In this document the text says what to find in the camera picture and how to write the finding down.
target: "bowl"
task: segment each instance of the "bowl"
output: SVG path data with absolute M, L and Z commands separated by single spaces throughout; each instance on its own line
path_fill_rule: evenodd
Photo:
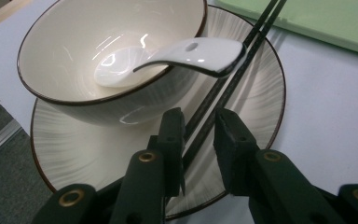
M 197 72 L 156 66 L 125 88 L 103 87 L 94 74 L 115 51 L 159 49 L 201 36 L 205 0 L 61 0 L 24 37 L 18 71 L 25 88 L 75 119 L 137 124 L 162 114 L 191 88 Z

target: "green surface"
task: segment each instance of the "green surface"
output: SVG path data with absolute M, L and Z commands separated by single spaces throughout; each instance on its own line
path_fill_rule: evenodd
M 215 0 L 222 8 L 258 19 L 269 0 Z M 358 51 L 358 0 L 287 0 L 275 25 Z

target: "dark brown rim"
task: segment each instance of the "dark brown rim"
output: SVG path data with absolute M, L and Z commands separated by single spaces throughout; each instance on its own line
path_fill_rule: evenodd
M 221 7 L 215 7 L 215 8 L 218 8 L 218 9 L 223 10 L 225 12 L 228 12 L 228 13 L 234 15 L 234 16 L 237 16 L 237 17 L 241 18 L 243 21 L 246 21 L 247 23 L 252 25 L 249 21 L 247 21 L 245 18 L 241 17 L 238 14 L 232 13 L 232 12 L 230 12 L 228 10 L 225 10 L 225 9 L 221 8 Z M 273 48 L 272 44 L 269 42 L 269 40 L 267 38 L 266 38 L 266 42 L 271 46 L 272 51 L 274 52 L 274 54 L 275 54 L 275 56 L 276 56 L 276 58 L 278 60 L 278 64 L 279 64 L 279 66 L 280 66 L 280 68 L 282 70 L 282 80 L 283 80 L 283 97 L 282 97 L 281 114 L 279 116 L 278 123 L 277 123 L 277 125 L 275 127 L 274 133 L 272 134 L 272 136 L 269 139 L 269 142 L 267 143 L 267 146 L 265 148 L 265 149 L 270 149 L 272 144 L 273 144 L 273 142 L 275 141 L 275 138 L 276 138 L 276 136 L 278 134 L 278 131 L 281 128 L 281 124 L 282 124 L 282 119 L 283 119 L 283 114 L 284 114 L 284 109 L 285 109 L 285 103 L 286 103 L 286 80 L 285 80 L 285 76 L 284 76 L 283 66 L 282 66 L 281 60 L 280 60 L 280 58 L 278 56 L 278 53 L 277 53 L 276 49 Z M 39 160 L 37 158 L 36 151 L 35 151 L 35 148 L 34 148 L 34 113 L 36 111 L 36 105 L 37 105 L 37 99 L 35 100 L 35 103 L 34 103 L 34 110 L 33 110 L 32 121 L 31 121 L 31 149 L 32 149 L 33 156 L 34 156 L 34 162 L 36 164 L 36 167 L 37 167 L 37 170 L 38 170 L 39 174 L 41 175 L 41 177 L 45 181 L 45 183 L 48 185 L 48 188 L 52 192 L 55 192 L 57 190 L 52 186 L 52 184 L 49 182 L 49 180 L 46 177 L 46 175 L 43 173 L 43 170 L 42 170 L 42 168 L 40 166 L 40 163 L 39 163 Z M 212 198 L 208 202 L 202 203 L 202 204 L 200 204 L 198 206 L 195 206 L 195 207 L 190 208 L 188 210 L 185 210 L 183 212 L 180 212 L 180 213 L 177 213 L 177 214 L 174 214 L 174 215 L 171 215 L 171 216 L 167 216 L 166 219 L 167 220 L 174 220 L 174 219 L 177 219 L 177 218 L 180 218 L 180 217 L 186 217 L 188 215 L 191 215 L 193 213 L 198 212 L 199 210 L 202 210 L 205 207 L 208 207 L 211 204 L 214 204 L 214 203 L 218 202 L 220 199 L 224 198 L 225 196 L 227 196 L 227 193 L 225 191 L 223 191 L 222 193 L 216 195 L 214 198 Z
M 70 106 L 82 106 L 82 105 L 97 105 L 100 103 L 104 103 L 104 102 L 109 102 L 109 101 L 113 101 L 116 100 L 118 98 L 122 98 L 124 96 L 127 96 L 129 94 L 132 94 L 146 86 L 151 85 L 152 83 L 156 82 L 157 80 L 159 80 L 162 77 L 165 77 L 172 69 L 173 66 L 168 66 L 167 68 L 165 68 L 164 70 L 162 70 L 160 73 L 158 73 L 156 76 L 150 78 L 149 80 L 147 80 L 146 82 L 144 82 L 143 84 L 136 86 L 132 89 L 129 89 L 127 91 L 123 91 L 119 94 L 113 95 L 113 96 L 107 96 L 101 99 L 95 99 L 95 100 L 89 100 L 89 101 L 62 101 L 62 100 L 57 100 L 57 99 L 53 99 L 50 97 L 47 97 L 43 94 L 40 94 L 36 91 L 34 91 L 30 86 L 27 85 L 27 83 L 24 81 L 22 74 L 21 74 L 21 69 L 20 69 L 20 55 L 21 55 L 21 49 L 22 46 L 25 42 L 25 39 L 27 38 L 28 34 L 30 34 L 30 32 L 32 31 L 32 29 L 34 28 L 34 26 L 36 25 L 36 23 L 46 14 L 48 13 L 53 7 L 56 6 L 56 4 L 58 4 L 59 2 L 61 2 L 62 0 L 58 0 L 57 2 L 55 2 L 53 5 L 51 5 L 45 12 L 42 13 L 42 15 L 34 22 L 34 24 L 31 26 L 31 28 L 28 30 L 27 34 L 25 35 L 25 37 L 22 39 L 20 48 L 19 48 L 19 52 L 17 54 L 17 71 L 19 73 L 19 77 L 20 77 L 20 81 L 22 83 L 22 85 L 30 92 L 32 93 L 34 96 L 36 96 L 37 98 L 40 98 L 44 101 L 53 103 L 55 105 L 70 105 Z M 206 20 L 208 17 L 208 4 L 206 2 L 206 0 L 203 0 L 203 5 L 204 5 L 204 9 L 203 9 L 203 15 L 202 15 L 202 20 L 201 20 L 201 24 L 200 24 L 200 28 L 197 31 L 197 33 L 195 34 L 195 37 L 199 37 L 201 36 L 204 28 L 205 28 L 205 24 L 206 24 Z

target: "gray floor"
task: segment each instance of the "gray floor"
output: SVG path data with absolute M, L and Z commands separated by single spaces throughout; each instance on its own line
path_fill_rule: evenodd
M 12 117 L 0 106 L 0 130 Z M 30 137 L 21 129 L 0 146 L 0 223 L 30 223 L 50 197 L 30 147 Z

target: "chopsticks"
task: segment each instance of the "chopsticks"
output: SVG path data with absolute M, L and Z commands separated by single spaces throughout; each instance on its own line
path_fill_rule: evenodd
M 245 61 L 241 65 L 241 67 L 237 70 L 233 78 L 228 83 L 226 89 L 223 91 L 222 95 L 220 96 L 219 100 L 217 101 L 216 105 L 213 108 L 213 111 L 208 116 L 202 127 L 200 128 L 200 131 L 197 133 L 196 137 L 194 138 L 193 142 L 191 143 L 190 147 L 186 151 L 185 155 L 183 156 L 183 167 L 184 172 L 187 171 L 188 167 L 190 166 L 191 162 L 194 160 L 194 158 L 197 156 L 197 153 L 200 151 L 201 146 L 203 145 L 205 139 L 209 135 L 209 132 L 211 131 L 212 127 L 214 126 L 214 111 L 216 108 L 224 107 L 229 98 L 231 97 L 232 93 L 235 91 L 236 87 L 241 81 L 241 78 L 243 77 L 243 74 L 245 73 L 248 66 L 251 64 L 252 59 L 257 54 L 257 51 L 260 49 L 263 41 L 265 40 L 273 22 L 277 19 L 279 13 L 281 12 L 284 4 L 286 3 L 286 0 L 281 0 L 277 6 L 276 3 L 278 0 L 271 0 L 260 16 L 259 20 L 256 22 L 254 28 L 248 34 L 248 36 L 243 41 L 243 44 L 249 48 L 251 46 L 252 42 L 254 41 L 255 37 L 257 36 L 257 39 L 255 40 L 254 44 L 248 51 L 248 55 L 246 56 Z M 266 24 L 264 25 L 263 29 L 260 32 L 260 28 L 263 26 L 265 20 L 267 20 Z M 194 113 L 194 115 L 191 117 L 190 121 L 186 125 L 186 133 L 184 136 L 185 142 L 187 142 L 191 135 L 196 131 L 198 125 L 200 124 L 202 118 L 207 113 L 208 109 L 211 107 L 214 99 L 219 94 L 219 92 L 223 89 L 224 85 L 226 84 L 227 79 L 218 79 L 211 90 L 208 92 L 207 96 L 204 98 L 204 100 L 201 102 L 199 108 Z

